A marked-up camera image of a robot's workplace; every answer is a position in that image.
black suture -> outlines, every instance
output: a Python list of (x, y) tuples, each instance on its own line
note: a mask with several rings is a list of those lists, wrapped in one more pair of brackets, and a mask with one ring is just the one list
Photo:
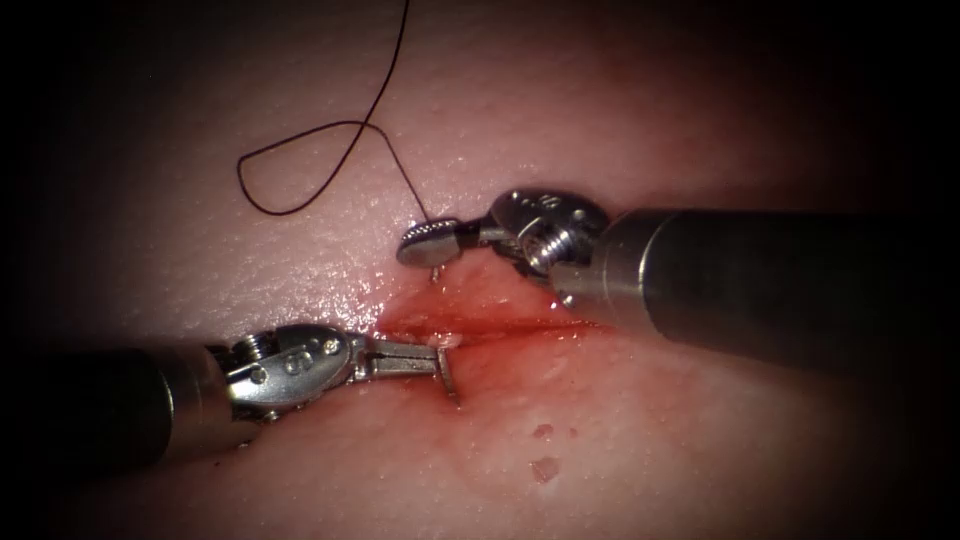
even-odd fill
[[(390, 77), (393, 76), (393, 70), (397, 66), (397, 58), (400, 56), (400, 45), (403, 42), (403, 32), (407, 26), (407, 12), (409, 10), (410, 10), (410, 0), (406, 0), (403, 5), (403, 15), (400, 18), (400, 31), (397, 32), (397, 44), (396, 44), (396, 47), (394, 47), (393, 49), (393, 58), (390, 60), (390, 68), (387, 70), (387, 75), (383, 78), (383, 84), (380, 85), (380, 91), (377, 92), (377, 97), (373, 99), (373, 103), (370, 105), (370, 108), (367, 110), (367, 115), (363, 118), (363, 120), (340, 120), (338, 122), (331, 122), (329, 124), (317, 126), (315, 128), (302, 131), (300, 133), (297, 133), (296, 135), (292, 135), (285, 139), (281, 139), (275, 143), (268, 144), (263, 148), (258, 148), (257, 150), (248, 152), (240, 156), (240, 158), (237, 160), (237, 179), (240, 181), (240, 189), (243, 191), (243, 196), (247, 198), (247, 201), (249, 201), (254, 208), (256, 208), (260, 212), (263, 212), (264, 214), (267, 214), (269, 216), (289, 216), (291, 214), (295, 214), (303, 210), (307, 206), (310, 206), (310, 204), (313, 201), (317, 200), (317, 198), (320, 195), (322, 195), (324, 191), (326, 191), (330, 183), (333, 182), (333, 179), (336, 178), (337, 174), (340, 173), (340, 169), (343, 168), (343, 164), (346, 163), (347, 157), (350, 156), (350, 153), (353, 152), (353, 148), (357, 145), (357, 141), (360, 140), (360, 135), (363, 134), (363, 130), (370, 128), (376, 131), (377, 133), (379, 133), (380, 136), (383, 138), (383, 142), (387, 143), (387, 148), (390, 150), (390, 155), (393, 156), (393, 160), (394, 162), (396, 162), (397, 168), (400, 169), (400, 174), (403, 176), (404, 182), (407, 183), (407, 187), (410, 188), (410, 193), (413, 194), (414, 200), (417, 201), (417, 206), (420, 207), (420, 212), (423, 213), (423, 218), (425, 220), (429, 219), (429, 216), (427, 215), (427, 210), (423, 206), (423, 201), (420, 199), (420, 195), (417, 193), (417, 190), (414, 189), (413, 183), (410, 181), (410, 177), (407, 176), (407, 172), (404, 170), (403, 165), (400, 163), (400, 158), (399, 156), (397, 156), (397, 152), (393, 149), (393, 145), (390, 144), (390, 137), (388, 137), (386, 132), (380, 129), (380, 127), (370, 123), (370, 118), (373, 116), (373, 112), (377, 108), (377, 104), (380, 103), (380, 98), (382, 98), (384, 92), (386, 92), (387, 84), (390, 82)], [(356, 135), (353, 136), (353, 140), (350, 141), (350, 145), (347, 147), (346, 150), (344, 150), (343, 155), (340, 156), (340, 161), (337, 162), (337, 166), (333, 168), (333, 171), (330, 173), (330, 176), (327, 177), (326, 181), (324, 181), (324, 183), (317, 189), (317, 191), (315, 191), (313, 195), (311, 195), (306, 201), (287, 210), (271, 210), (269, 208), (264, 207), (260, 203), (258, 203), (257, 200), (250, 193), (250, 191), (247, 189), (247, 182), (243, 178), (243, 164), (248, 160), (255, 158), (261, 154), (264, 154), (266, 152), (270, 152), (271, 150), (276, 150), (277, 148), (280, 148), (281, 146), (284, 146), (286, 144), (290, 144), (296, 140), (302, 139), (309, 135), (313, 135), (314, 133), (324, 131), (327, 129), (340, 127), (340, 126), (347, 126), (347, 125), (359, 126), (359, 128), (357, 129)]]

skin surface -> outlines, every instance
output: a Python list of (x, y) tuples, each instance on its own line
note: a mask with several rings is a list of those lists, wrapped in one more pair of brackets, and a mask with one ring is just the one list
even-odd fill
[[(84, 65), (51, 135), (46, 172), (69, 181), (44, 198), (58, 219), (33, 244), (25, 331), (113, 347), (317, 322), (459, 344), (463, 405), (430, 380), (341, 388), (246, 449), (58, 493), (55, 532), (781, 537), (882, 512), (909, 470), (895, 398), (597, 328), (490, 252), (431, 285), (393, 260), (422, 216), (377, 137), (305, 211), (247, 204), (240, 155), (362, 118), (389, 63), (401, 2), (318, 4), (138, 13)], [(477, 217), (524, 185), (611, 214), (890, 198), (868, 180), (888, 141), (853, 86), (675, 15), (414, 2), (372, 121), (434, 216)], [(251, 162), (254, 196), (298, 204), (353, 129)]]

wound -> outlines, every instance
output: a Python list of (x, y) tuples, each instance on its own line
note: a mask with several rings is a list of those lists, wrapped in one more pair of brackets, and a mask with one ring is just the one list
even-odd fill
[(540, 424), (537, 429), (533, 430), (534, 439), (550, 440), (551, 435), (553, 435), (553, 426), (550, 424)]
[(555, 457), (544, 456), (530, 462), (533, 471), (533, 480), (538, 484), (546, 484), (560, 474), (560, 460)]

screw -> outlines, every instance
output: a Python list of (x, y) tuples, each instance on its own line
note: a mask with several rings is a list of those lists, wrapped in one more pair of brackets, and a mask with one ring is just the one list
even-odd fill
[(250, 381), (252, 381), (253, 384), (265, 383), (267, 381), (267, 370), (262, 367), (254, 368), (253, 371), (250, 372)]
[(313, 356), (307, 351), (300, 353), (300, 367), (302, 367), (304, 371), (313, 367)]
[(340, 341), (336, 339), (328, 339), (323, 343), (323, 352), (324, 354), (333, 356), (340, 352)]

